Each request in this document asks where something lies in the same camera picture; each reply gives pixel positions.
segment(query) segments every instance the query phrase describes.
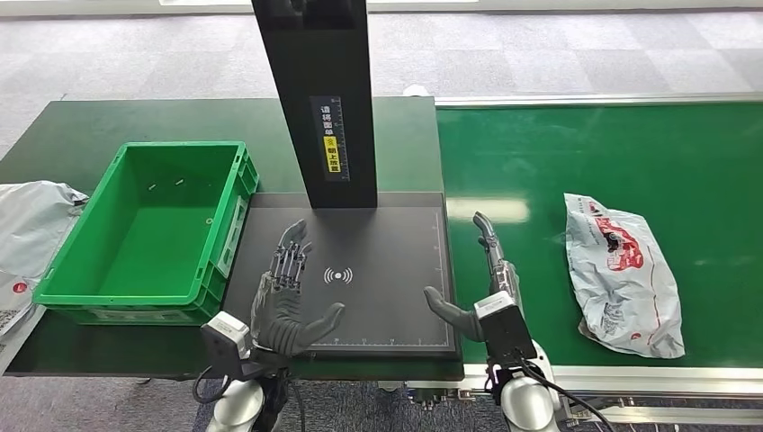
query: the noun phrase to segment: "sticker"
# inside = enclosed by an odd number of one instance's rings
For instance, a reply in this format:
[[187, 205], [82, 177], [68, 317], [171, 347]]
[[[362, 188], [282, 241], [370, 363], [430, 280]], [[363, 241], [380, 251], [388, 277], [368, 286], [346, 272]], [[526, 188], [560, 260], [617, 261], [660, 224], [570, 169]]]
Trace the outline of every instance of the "sticker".
[[17, 293], [17, 294], [21, 294], [21, 293], [23, 293], [24, 291], [26, 291], [26, 288], [27, 288], [27, 285], [26, 285], [26, 283], [24, 283], [24, 282], [19, 282], [19, 283], [16, 283], [16, 284], [13, 286], [13, 292], [14, 292], [14, 293]]
[[329, 182], [349, 182], [345, 124], [339, 96], [311, 96], [315, 128], [323, 155], [323, 172]]

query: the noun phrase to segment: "plastic bag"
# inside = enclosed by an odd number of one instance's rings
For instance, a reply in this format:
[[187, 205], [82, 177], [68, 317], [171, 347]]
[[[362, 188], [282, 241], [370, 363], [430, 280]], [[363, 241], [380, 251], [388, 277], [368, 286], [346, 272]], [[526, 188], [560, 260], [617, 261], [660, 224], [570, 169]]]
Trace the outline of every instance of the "plastic bag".
[[0, 374], [45, 311], [32, 291], [86, 199], [66, 184], [0, 184]]
[[579, 331], [620, 353], [685, 354], [676, 279], [646, 220], [588, 196], [566, 193], [564, 201]]

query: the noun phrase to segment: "robot hand finger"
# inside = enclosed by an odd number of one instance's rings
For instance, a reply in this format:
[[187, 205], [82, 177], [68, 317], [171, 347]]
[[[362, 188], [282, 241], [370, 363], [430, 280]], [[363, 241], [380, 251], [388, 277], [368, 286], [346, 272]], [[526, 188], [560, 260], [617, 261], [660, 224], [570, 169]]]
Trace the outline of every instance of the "robot hand finger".
[[302, 266], [303, 255], [300, 253], [301, 250], [302, 247], [296, 243], [292, 243], [292, 246], [289, 247], [289, 264], [286, 267], [285, 274], [288, 278], [289, 284], [294, 281], [294, 277], [297, 275], [297, 271]]
[[458, 306], [445, 301], [443, 295], [431, 286], [424, 288], [424, 295], [426, 296], [426, 304], [429, 305], [429, 309], [435, 315], [452, 325], [454, 329], [461, 332], [468, 339], [477, 342], [484, 341], [482, 327], [473, 310], [462, 310]]
[[301, 243], [307, 236], [307, 222], [304, 219], [297, 220], [281, 235], [278, 246], [287, 248], [292, 242]]
[[312, 243], [308, 243], [302, 247], [296, 261], [294, 262], [294, 278], [292, 280], [292, 286], [294, 289], [299, 290], [301, 284], [302, 272], [305, 271], [305, 264], [307, 263], [307, 254], [312, 250]]
[[295, 267], [294, 261], [297, 257], [297, 254], [299, 253], [299, 248], [299, 244], [292, 242], [283, 253], [283, 266], [281, 269], [281, 274], [278, 278], [278, 285], [281, 288], [286, 288], [291, 284], [291, 279], [293, 278], [293, 271]]
[[345, 305], [334, 303], [328, 306], [323, 316], [300, 329], [296, 337], [296, 352], [308, 349], [312, 344], [321, 340], [324, 336], [339, 327], [342, 317], [345, 315]]
[[495, 237], [496, 231], [493, 229], [493, 224], [490, 222], [490, 219], [488, 219], [487, 216], [480, 213], [479, 211], [476, 211], [474, 213], [474, 217], [471, 218], [471, 221], [474, 222], [474, 225], [477, 225], [477, 228], [480, 229], [482, 237]]
[[270, 275], [272, 277], [278, 277], [278, 274], [280, 273], [281, 268], [281, 256], [283, 255], [283, 248], [278, 247], [273, 252], [273, 257], [270, 258]]

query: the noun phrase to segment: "green table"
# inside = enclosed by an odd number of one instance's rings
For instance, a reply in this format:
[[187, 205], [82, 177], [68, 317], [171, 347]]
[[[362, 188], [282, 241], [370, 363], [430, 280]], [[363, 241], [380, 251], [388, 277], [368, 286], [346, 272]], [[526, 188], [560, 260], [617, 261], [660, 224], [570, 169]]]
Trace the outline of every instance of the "green table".
[[[746, 391], [763, 394], [763, 274], [756, 271], [763, 260], [763, 231], [756, 224], [763, 210], [763, 103], [445, 101], [438, 102], [436, 126], [431, 99], [379, 99], [374, 110], [382, 190], [438, 190], [442, 152], [459, 302], [470, 305], [487, 291], [471, 224], [481, 210], [516, 263], [528, 325], [563, 381], [577, 383], [575, 376], [604, 370], [649, 375], [652, 381], [642, 380], [641, 387], [622, 380], [639, 389], [686, 373], [723, 378], [723, 384], [744, 379], [756, 385]], [[0, 182], [48, 178], [91, 192], [113, 152], [130, 140], [244, 140], [262, 174], [260, 191], [302, 190], [280, 107], [271, 100], [51, 103], [0, 164]], [[580, 313], [565, 262], [564, 192], [589, 194], [650, 223], [678, 281], [686, 356], [621, 355], [578, 333]], [[73, 353], [72, 343], [82, 350]], [[464, 343], [468, 378], [483, 370], [484, 359], [482, 345]], [[204, 364], [195, 329], [82, 329], [49, 313], [9, 373], [178, 375], [195, 374]], [[459, 368], [300, 365], [311, 377], [416, 380], [453, 379]], [[597, 385], [579, 388], [604, 388]]]

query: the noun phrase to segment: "yellow warning label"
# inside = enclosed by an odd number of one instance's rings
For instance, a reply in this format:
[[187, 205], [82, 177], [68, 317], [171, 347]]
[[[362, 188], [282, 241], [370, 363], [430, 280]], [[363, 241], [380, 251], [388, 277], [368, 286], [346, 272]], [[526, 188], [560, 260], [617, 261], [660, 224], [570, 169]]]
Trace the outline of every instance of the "yellow warning label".
[[326, 150], [326, 163], [329, 173], [341, 173], [342, 167], [339, 165], [339, 147], [337, 137], [323, 137], [323, 148]]

